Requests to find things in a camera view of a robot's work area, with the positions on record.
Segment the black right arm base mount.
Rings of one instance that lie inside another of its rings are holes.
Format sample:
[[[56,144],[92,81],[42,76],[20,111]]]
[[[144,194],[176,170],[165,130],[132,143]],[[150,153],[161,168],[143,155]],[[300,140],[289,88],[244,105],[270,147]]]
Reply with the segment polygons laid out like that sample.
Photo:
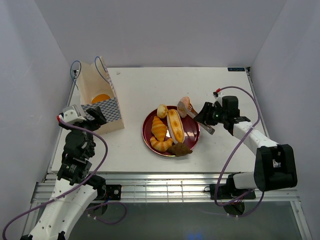
[[[204,192],[210,194],[211,200],[214,199],[216,187],[217,185],[212,183],[204,188]],[[238,189],[226,183],[221,184],[219,185],[217,190],[217,200],[234,200],[237,197],[246,193],[247,191],[247,189]]]

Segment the long toasted bread roll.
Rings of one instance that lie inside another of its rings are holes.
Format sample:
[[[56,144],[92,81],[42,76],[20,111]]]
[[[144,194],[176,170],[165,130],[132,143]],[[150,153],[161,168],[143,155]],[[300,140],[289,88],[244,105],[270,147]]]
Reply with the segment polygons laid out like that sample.
[[[169,134],[175,144],[184,143],[185,132],[180,115],[176,109],[170,109],[166,116]]]

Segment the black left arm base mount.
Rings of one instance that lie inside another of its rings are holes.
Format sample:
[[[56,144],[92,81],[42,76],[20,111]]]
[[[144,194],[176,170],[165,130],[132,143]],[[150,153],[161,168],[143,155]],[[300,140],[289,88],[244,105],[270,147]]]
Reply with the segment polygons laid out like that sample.
[[[119,201],[122,194],[122,185],[105,184],[101,190],[101,198],[103,201]]]

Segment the blue checkered paper bag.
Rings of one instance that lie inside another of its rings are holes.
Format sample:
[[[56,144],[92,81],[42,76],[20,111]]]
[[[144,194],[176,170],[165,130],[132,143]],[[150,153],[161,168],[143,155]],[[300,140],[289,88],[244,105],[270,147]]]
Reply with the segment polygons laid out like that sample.
[[[125,128],[119,100],[104,59],[97,56],[92,64],[75,60],[70,67],[74,104],[88,120],[94,118],[87,112],[90,108],[100,107],[106,124],[96,132],[107,134]]]

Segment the pink sugared donut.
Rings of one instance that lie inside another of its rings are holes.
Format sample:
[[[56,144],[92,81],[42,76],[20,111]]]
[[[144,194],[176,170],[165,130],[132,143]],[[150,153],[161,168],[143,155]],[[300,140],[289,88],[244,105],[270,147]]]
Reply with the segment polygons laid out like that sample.
[[[190,98],[188,96],[182,97],[177,104],[177,112],[181,118],[185,118],[188,114],[186,109],[189,108]]]

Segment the brown chocolate pastry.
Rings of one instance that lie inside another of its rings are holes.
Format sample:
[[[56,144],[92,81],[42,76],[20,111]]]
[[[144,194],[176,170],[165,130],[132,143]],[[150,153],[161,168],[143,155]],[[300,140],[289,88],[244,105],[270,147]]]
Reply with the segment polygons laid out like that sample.
[[[167,151],[177,157],[186,156],[193,152],[187,145],[181,142],[173,144],[171,147],[168,148]]]

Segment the orange frosted ring donut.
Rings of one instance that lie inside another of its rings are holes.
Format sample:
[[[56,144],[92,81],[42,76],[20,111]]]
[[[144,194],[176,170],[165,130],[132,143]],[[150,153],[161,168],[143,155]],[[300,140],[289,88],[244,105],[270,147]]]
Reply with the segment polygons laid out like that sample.
[[[106,101],[110,99],[110,96],[108,94],[99,94],[97,96],[95,96],[92,100],[91,100],[91,103],[92,104],[96,104],[96,103],[99,103],[99,102],[103,102],[103,101]]]

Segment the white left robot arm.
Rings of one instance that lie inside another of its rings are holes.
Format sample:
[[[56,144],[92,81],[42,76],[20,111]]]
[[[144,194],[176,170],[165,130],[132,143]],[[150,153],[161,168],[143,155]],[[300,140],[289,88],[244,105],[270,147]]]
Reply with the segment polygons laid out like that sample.
[[[86,112],[92,119],[81,116],[72,105],[57,117],[59,126],[69,131],[61,166],[49,204],[31,232],[22,236],[23,240],[67,240],[90,202],[106,195],[106,181],[89,174],[89,159],[95,155],[95,131],[107,120],[98,106]]]

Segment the metal serving tongs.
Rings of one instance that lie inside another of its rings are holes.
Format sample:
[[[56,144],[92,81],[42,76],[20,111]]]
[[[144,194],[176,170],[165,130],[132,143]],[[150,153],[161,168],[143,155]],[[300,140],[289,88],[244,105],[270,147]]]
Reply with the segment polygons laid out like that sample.
[[[191,104],[189,104],[189,107],[188,109],[186,109],[186,112],[187,116],[191,117],[192,119],[194,119],[194,117],[198,114]]]

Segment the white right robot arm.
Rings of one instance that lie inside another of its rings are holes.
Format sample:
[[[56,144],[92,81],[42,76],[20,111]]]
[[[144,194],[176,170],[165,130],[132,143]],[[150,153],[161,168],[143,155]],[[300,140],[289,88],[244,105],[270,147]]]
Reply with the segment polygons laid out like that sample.
[[[223,127],[255,155],[252,172],[235,173],[218,188],[237,199],[244,190],[262,192],[294,188],[298,184],[293,148],[279,144],[254,128],[250,119],[242,116],[236,96],[217,96],[214,103],[205,102],[202,110],[193,118],[202,125]]]

